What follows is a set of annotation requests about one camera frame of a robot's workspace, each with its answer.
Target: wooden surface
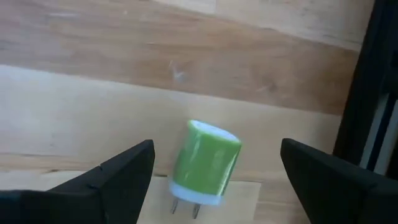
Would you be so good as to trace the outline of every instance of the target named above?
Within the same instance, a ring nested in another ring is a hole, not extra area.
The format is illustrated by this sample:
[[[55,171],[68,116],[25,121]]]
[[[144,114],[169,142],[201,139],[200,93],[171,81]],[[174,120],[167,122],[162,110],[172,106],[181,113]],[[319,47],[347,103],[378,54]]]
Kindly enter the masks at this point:
[[[359,51],[374,0],[156,0]]]
[[[0,172],[0,189],[48,190],[80,174],[82,171],[48,172],[46,170],[9,170]],[[203,206],[196,220],[193,204],[180,202],[170,214],[173,197],[166,177],[152,177],[138,224],[160,223],[246,223],[253,221],[260,183],[231,181],[219,207]]]
[[[234,179],[285,175],[279,149],[293,138],[333,149],[340,117],[123,83],[0,66],[0,167],[86,170],[144,139],[155,173],[169,174],[187,121],[237,135]]]
[[[358,58],[152,1],[5,0],[0,29],[2,64],[330,114]]]

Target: metal prong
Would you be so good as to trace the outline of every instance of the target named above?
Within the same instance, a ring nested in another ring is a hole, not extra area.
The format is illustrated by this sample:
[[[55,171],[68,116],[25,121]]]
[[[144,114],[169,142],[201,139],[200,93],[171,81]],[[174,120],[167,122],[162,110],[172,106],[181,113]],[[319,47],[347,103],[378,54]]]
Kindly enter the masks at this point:
[[[174,200],[173,200],[173,206],[172,206],[172,209],[171,209],[171,211],[170,211],[172,214],[175,213],[175,211],[176,211],[176,209],[177,209],[177,205],[178,205],[178,198],[174,198]]]
[[[199,210],[200,210],[200,204],[195,204],[195,206],[193,207],[193,213],[192,213],[193,219],[197,219]]]

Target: green cylinder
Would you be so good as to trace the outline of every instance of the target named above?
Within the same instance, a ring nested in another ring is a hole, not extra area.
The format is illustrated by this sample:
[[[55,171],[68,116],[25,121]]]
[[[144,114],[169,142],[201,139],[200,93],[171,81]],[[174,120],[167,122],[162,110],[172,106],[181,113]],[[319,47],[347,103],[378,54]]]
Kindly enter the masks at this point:
[[[190,120],[170,183],[172,193],[193,203],[217,205],[231,177],[242,143],[233,134]]]

